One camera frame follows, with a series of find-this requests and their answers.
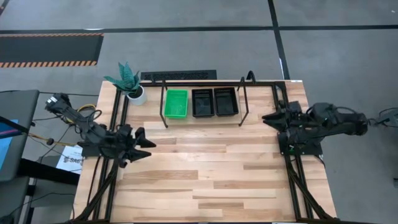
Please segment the black slotted plastic basket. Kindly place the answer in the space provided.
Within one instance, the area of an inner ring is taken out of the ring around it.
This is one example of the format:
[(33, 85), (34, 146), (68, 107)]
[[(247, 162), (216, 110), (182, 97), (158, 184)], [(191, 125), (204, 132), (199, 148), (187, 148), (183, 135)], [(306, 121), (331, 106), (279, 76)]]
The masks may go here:
[(192, 115), (194, 118), (210, 118), (215, 115), (212, 89), (192, 90)]
[(215, 88), (214, 96), (217, 116), (234, 116), (239, 113), (236, 93), (233, 87)]

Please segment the green slotted plastic basket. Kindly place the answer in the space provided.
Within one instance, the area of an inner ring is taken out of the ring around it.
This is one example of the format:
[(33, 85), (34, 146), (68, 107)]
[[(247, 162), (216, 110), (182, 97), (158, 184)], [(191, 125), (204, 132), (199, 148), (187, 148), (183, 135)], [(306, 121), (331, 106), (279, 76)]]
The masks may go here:
[(164, 115), (169, 119), (184, 119), (187, 117), (188, 91), (167, 90)]

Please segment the blue laptop screen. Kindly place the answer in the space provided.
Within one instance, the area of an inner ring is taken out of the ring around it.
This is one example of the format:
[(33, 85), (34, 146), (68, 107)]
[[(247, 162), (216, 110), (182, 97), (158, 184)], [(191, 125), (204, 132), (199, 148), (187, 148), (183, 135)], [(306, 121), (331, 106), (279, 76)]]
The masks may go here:
[(21, 133), (22, 132), (19, 129), (0, 122), (0, 170), (5, 162), (6, 154), (9, 150), (12, 138)]

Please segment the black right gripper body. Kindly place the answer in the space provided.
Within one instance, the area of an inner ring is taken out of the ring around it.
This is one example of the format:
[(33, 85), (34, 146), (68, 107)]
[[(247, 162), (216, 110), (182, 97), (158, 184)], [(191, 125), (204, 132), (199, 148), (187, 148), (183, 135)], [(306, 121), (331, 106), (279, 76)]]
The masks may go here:
[(285, 132), (288, 128), (292, 126), (300, 125), (302, 108), (298, 101), (291, 101), (288, 103), (281, 101), (281, 109), (282, 109), (281, 132)]

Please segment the hazard striped black floor mat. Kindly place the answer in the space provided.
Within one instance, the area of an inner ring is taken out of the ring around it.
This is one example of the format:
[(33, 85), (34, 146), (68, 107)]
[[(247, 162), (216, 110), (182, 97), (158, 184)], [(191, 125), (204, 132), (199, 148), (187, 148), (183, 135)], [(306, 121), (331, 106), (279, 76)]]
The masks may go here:
[(103, 39), (103, 33), (0, 34), (0, 68), (95, 66)]

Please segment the black metal wood shelf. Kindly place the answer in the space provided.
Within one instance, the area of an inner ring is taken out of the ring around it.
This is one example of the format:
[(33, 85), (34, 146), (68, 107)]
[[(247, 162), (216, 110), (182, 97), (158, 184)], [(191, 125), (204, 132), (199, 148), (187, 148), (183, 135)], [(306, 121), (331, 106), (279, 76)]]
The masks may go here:
[[(185, 125), (238, 125), (242, 126), (249, 114), (247, 82), (245, 77), (241, 77), (239, 81), (221, 80), (189, 80), (189, 81), (165, 81), (161, 82), (160, 91), (160, 112), (159, 115), (166, 128), (169, 126), (185, 126)], [(216, 115), (215, 108), (215, 88), (233, 87), (235, 89), (239, 113), (234, 116), (219, 117)], [(193, 89), (212, 89), (214, 96), (215, 115), (210, 118), (194, 118), (192, 115), (192, 90)], [(188, 91), (188, 108), (187, 117), (184, 119), (169, 119), (164, 115), (165, 100), (167, 90), (187, 90)]]

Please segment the white printed paper sheet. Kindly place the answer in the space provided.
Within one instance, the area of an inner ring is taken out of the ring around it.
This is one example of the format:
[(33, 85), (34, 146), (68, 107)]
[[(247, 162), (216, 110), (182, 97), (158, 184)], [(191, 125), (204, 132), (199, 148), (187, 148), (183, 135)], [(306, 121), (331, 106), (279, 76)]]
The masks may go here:
[(80, 175), (84, 158), (80, 146), (65, 146), (56, 168)]

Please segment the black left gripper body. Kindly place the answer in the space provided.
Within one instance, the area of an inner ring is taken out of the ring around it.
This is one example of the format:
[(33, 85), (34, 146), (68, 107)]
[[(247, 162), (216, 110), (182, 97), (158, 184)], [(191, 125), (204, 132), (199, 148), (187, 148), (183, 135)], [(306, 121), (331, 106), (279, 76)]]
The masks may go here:
[(127, 152), (134, 149), (134, 138), (131, 135), (132, 128), (129, 124), (119, 125), (116, 131), (116, 151), (119, 167), (127, 166)]

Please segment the white round plant pot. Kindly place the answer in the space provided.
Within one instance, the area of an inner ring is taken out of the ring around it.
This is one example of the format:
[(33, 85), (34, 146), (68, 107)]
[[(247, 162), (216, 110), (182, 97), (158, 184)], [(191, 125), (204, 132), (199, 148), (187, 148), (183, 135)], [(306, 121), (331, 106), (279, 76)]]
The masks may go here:
[(128, 93), (126, 95), (133, 105), (143, 105), (147, 101), (146, 91), (142, 86), (139, 86), (136, 92)]

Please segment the black aluminium rig frame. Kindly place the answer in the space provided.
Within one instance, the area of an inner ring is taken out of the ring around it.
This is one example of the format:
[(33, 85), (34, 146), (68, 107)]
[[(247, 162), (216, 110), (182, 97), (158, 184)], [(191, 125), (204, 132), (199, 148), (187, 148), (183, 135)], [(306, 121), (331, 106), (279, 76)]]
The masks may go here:
[(110, 82), (101, 84), (99, 123), (143, 127), (152, 155), (119, 169), (94, 216), (110, 223), (293, 222), (308, 203), (287, 174), (277, 132), (262, 121), (279, 99), (308, 102), (300, 81), (247, 83), (242, 126), (166, 128), (161, 83), (143, 83), (147, 101), (132, 105)]

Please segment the grey side table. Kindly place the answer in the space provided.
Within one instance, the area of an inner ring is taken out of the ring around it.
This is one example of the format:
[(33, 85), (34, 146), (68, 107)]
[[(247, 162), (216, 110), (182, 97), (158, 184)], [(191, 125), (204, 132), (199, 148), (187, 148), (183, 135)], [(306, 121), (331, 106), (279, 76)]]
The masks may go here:
[[(38, 97), (38, 90), (2, 92), (0, 116), (10, 120), (17, 119), (19, 125), (30, 129)], [(0, 182), (12, 180), (17, 175), (26, 141), (27, 134), (11, 138), (4, 159), (0, 159)]]

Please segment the black perforated floor mat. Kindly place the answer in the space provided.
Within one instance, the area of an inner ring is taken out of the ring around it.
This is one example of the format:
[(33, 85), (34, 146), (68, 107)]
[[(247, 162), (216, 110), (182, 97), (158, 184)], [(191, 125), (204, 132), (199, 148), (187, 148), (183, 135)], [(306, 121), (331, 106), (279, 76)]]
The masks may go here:
[(217, 80), (216, 70), (183, 70), (167, 72), (142, 72), (141, 80)]

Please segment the green artificial snake plant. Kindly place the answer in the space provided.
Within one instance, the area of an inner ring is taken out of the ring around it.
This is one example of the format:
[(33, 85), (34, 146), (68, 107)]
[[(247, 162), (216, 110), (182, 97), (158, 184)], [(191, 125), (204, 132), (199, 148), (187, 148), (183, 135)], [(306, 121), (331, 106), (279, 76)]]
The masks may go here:
[(141, 82), (139, 72), (134, 73), (127, 62), (124, 65), (119, 62), (118, 67), (120, 80), (111, 76), (104, 76), (104, 79), (111, 82), (118, 90), (125, 91), (127, 94), (136, 93)]

